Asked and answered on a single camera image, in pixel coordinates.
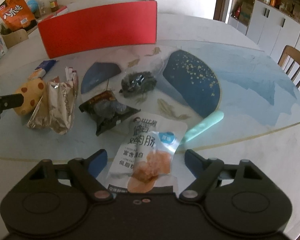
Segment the silver foil bag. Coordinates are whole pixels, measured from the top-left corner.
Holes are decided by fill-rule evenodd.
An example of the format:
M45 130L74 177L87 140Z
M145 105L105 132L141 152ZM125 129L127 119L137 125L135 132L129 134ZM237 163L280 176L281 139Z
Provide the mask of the silver foil bag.
M66 80L57 76L46 83L46 89L35 107L27 127L50 128L64 135L74 122L74 108L78 96L78 75L72 67L65 68Z

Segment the blue white small packet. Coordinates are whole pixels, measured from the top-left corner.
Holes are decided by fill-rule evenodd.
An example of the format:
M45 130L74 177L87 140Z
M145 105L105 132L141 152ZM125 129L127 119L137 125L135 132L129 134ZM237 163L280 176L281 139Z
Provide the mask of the blue white small packet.
M56 63L57 60L42 61L38 65L38 67L36 67L35 70L31 73L31 75L27 78L27 80L31 81L38 78L42 79Z

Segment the white chicken sausage packet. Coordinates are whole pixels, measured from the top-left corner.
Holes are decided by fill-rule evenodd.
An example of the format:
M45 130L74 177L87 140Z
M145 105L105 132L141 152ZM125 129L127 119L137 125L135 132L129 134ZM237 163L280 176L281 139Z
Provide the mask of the white chicken sausage packet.
M128 122L128 134L109 169L106 186L113 193L176 193L173 156L187 124L139 112Z

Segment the black brown snack packet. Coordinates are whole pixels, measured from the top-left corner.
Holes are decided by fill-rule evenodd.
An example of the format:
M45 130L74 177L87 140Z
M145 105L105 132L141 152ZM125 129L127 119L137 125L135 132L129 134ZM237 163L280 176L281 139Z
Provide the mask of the black brown snack packet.
M111 90L93 96L82 103L79 110L96 122L97 137L140 112L140 109L120 103Z

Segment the dark crinkled small packet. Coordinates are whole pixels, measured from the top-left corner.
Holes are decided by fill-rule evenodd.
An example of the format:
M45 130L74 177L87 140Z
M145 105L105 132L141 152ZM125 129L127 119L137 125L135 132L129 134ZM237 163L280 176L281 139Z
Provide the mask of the dark crinkled small packet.
M133 72L121 80L119 93L122 93L125 98L131 98L152 91L156 85L157 80L151 72Z

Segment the orange snack bag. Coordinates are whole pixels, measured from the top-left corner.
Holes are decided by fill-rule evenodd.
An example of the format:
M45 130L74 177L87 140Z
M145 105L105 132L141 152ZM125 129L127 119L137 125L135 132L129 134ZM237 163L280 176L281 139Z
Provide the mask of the orange snack bag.
M25 0L4 0L0 4L0 18L12 32L20 29L29 31L37 25Z

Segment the blue round toy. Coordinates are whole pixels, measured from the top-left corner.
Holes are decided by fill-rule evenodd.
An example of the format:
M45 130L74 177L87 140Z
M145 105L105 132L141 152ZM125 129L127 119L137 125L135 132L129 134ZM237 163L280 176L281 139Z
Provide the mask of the blue round toy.
M26 4L33 14L39 9L39 4L36 0L28 0Z

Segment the red lidded sauce jar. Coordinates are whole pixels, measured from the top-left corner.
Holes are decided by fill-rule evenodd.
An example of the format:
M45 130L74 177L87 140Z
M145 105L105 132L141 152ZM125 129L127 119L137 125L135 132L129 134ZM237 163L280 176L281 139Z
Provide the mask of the red lidded sauce jar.
M57 0L49 0L51 12L56 12L59 9Z

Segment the wooden chair at right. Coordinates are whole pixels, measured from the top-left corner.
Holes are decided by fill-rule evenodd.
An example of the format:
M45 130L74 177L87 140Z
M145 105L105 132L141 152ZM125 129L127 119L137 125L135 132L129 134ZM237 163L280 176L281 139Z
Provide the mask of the wooden chair at right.
M277 64L300 92L300 51L286 45Z

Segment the red cardboard box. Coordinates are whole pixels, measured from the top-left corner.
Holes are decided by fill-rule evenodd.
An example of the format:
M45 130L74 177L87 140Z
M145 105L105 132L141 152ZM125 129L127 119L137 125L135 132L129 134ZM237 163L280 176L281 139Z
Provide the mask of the red cardboard box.
M156 0L83 0L38 23L49 58L157 41Z

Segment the white wall cabinet unit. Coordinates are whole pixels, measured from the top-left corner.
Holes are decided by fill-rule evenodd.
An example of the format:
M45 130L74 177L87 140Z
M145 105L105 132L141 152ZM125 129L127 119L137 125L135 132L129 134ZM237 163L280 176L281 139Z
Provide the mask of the white wall cabinet unit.
M300 51L300 0L232 0L228 24L274 61L285 46Z

